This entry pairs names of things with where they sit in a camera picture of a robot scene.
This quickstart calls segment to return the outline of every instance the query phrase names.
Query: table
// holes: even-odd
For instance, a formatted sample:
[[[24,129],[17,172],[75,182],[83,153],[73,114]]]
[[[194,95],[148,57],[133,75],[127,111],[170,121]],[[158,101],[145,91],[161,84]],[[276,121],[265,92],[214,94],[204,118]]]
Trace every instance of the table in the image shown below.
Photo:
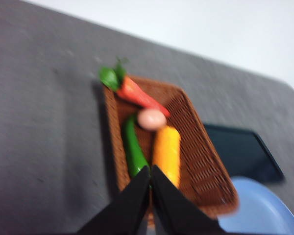
[[[116,56],[130,60],[132,74],[181,86],[202,121],[256,131],[286,177],[269,188],[294,213],[289,86],[29,3],[0,0],[0,235],[74,232],[118,193],[97,76]]]

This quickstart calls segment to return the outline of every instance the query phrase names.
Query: corn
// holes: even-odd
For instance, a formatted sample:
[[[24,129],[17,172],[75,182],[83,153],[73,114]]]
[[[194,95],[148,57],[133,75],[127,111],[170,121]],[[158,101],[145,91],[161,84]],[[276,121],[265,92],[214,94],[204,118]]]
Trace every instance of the corn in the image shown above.
[[[170,126],[157,131],[152,164],[157,165],[176,186],[180,184],[180,140],[179,132]]]

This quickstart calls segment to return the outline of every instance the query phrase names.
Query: black tablet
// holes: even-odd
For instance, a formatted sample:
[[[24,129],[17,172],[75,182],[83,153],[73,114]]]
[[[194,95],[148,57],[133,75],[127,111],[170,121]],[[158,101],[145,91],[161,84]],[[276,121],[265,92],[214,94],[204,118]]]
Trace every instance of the black tablet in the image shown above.
[[[284,175],[258,134],[253,131],[204,125],[230,176],[261,183],[280,182]]]

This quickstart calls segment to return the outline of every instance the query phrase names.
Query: blue plate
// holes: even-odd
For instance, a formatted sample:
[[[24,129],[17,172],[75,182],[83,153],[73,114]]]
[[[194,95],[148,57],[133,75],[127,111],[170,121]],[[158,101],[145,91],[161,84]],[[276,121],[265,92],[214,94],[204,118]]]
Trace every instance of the blue plate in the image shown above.
[[[233,177],[232,181],[240,198],[240,207],[234,214],[218,217],[224,230],[294,235],[294,215],[274,193],[245,177]]]

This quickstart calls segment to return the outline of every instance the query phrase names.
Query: brown wicker basket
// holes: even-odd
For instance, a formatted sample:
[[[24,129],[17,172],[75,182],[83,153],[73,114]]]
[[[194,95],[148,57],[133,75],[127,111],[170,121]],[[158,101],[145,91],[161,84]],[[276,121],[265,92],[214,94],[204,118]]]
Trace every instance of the brown wicker basket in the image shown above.
[[[130,76],[147,94],[164,105],[171,113],[168,125],[181,135],[180,191],[209,217],[234,211],[238,206],[236,190],[207,132],[185,92],[172,84]],[[117,185],[123,190],[130,182],[121,138],[121,125],[141,107],[120,99],[104,87],[110,125]],[[136,127],[140,146],[149,162],[152,158],[154,133]],[[153,224],[149,210],[149,224]]]

